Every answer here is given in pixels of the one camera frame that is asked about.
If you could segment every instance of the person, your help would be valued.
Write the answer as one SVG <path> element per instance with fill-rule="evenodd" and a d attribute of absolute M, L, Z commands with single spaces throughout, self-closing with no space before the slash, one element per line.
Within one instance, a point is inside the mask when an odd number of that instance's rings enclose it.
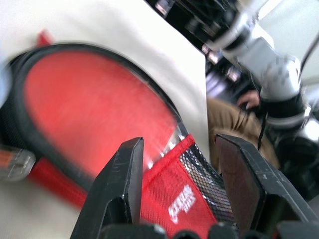
<path fill-rule="evenodd" d="M 209 130 L 209 150 L 211 165 L 220 173 L 218 150 L 214 138 L 217 134 L 227 134 L 240 137 L 256 148 L 261 132 L 261 124 L 255 114 L 247 114 L 240 110 L 243 104 L 247 103 L 246 109 L 257 107 L 260 98 L 257 91 L 249 91 L 239 98 L 237 106 L 216 98 L 207 98 L 207 116 Z M 279 168 L 279 162 L 274 148 L 264 135 L 261 140 L 260 154 L 273 166 Z"/>

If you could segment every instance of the khaki pants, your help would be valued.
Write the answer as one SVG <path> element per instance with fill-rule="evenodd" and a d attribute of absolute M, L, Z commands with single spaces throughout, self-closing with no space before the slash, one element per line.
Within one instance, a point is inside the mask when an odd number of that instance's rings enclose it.
<path fill-rule="evenodd" d="M 240 137 L 252 143 L 257 148 L 261 124 L 254 114 L 247 115 L 231 104 L 217 99 L 207 99 L 207 115 L 210 160 L 212 166 L 218 172 L 220 172 L 219 157 L 214 144 L 216 134 Z M 273 166 L 279 168 L 273 146 L 265 135 L 262 139 L 260 154 Z"/>

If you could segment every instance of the red bag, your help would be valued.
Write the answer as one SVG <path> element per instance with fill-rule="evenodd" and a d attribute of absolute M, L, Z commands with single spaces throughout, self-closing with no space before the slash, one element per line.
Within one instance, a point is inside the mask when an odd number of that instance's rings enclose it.
<path fill-rule="evenodd" d="M 169 237 L 192 230 L 207 238 L 217 223 L 179 159 L 194 143 L 189 135 L 143 176 L 141 219 L 161 225 Z"/>

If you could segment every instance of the hand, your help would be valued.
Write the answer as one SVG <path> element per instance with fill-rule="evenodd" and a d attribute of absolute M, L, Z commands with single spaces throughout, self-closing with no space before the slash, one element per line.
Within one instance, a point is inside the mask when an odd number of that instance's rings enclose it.
<path fill-rule="evenodd" d="M 247 110 L 259 106 L 260 98 L 258 91 L 248 91 L 246 94 L 242 95 L 237 102 L 237 106 L 241 107 L 245 103 L 247 103 Z"/>

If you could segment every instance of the black mesh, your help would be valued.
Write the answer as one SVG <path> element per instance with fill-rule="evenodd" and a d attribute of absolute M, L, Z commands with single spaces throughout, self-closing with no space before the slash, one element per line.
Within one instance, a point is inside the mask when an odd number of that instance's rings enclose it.
<path fill-rule="evenodd" d="M 197 145 L 192 145 L 179 159 L 207 201 L 215 218 L 237 229 L 223 180 L 206 162 Z"/>

